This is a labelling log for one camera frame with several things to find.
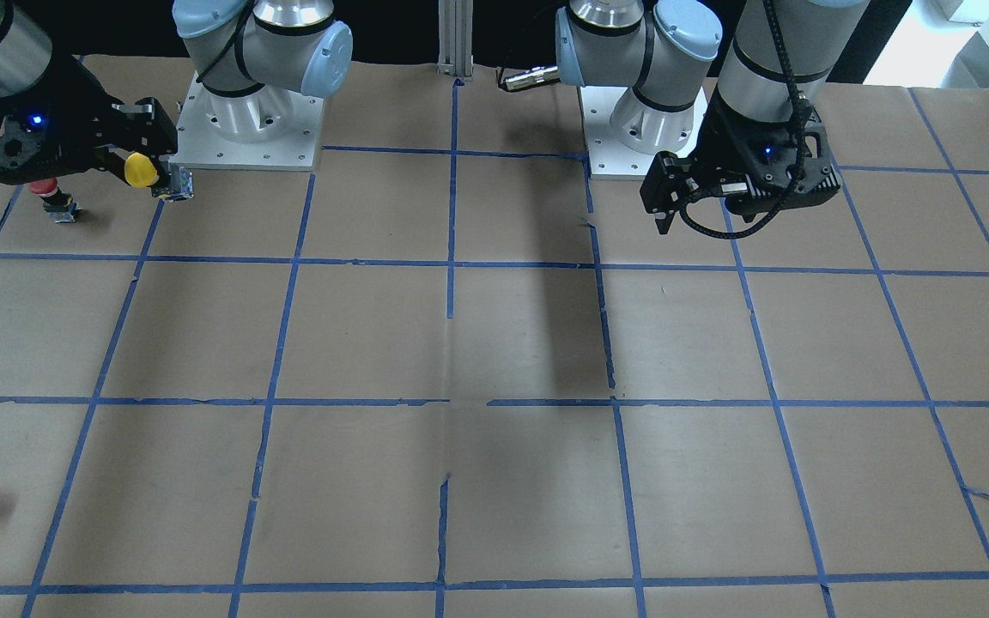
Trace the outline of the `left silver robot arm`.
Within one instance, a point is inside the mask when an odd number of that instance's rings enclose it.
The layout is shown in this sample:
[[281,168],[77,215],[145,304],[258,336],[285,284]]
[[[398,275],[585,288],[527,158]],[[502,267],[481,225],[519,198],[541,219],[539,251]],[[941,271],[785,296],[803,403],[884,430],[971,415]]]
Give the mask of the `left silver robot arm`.
[[[699,1],[566,1],[555,15],[561,80],[620,87],[613,128],[652,157],[644,210],[715,239],[744,239],[781,211],[821,206],[841,188],[814,101],[867,9],[865,1],[747,1],[734,34]],[[711,63],[717,85],[697,144],[648,144],[649,123],[692,111]]]

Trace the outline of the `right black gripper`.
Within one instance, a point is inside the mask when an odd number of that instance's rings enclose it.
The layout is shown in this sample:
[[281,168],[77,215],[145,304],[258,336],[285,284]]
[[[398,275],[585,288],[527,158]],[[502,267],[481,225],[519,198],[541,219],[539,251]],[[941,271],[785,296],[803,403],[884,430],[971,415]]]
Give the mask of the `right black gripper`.
[[55,56],[22,93],[0,94],[0,183],[17,186],[105,166],[110,148],[173,155],[177,126],[148,97],[125,105],[74,56]]

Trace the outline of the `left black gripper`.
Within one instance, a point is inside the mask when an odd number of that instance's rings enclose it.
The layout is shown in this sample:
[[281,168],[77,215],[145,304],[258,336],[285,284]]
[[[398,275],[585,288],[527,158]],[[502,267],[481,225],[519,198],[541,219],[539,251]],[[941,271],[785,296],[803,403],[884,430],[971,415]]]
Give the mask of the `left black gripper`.
[[[800,149],[804,176],[785,209],[820,206],[841,188],[819,113],[807,98],[800,100],[809,114]],[[788,122],[746,118],[712,94],[692,156],[657,152],[640,185],[640,199],[660,235],[670,231],[680,210],[701,199],[700,187],[721,191],[731,214],[766,214],[792,181],[798,152]]]

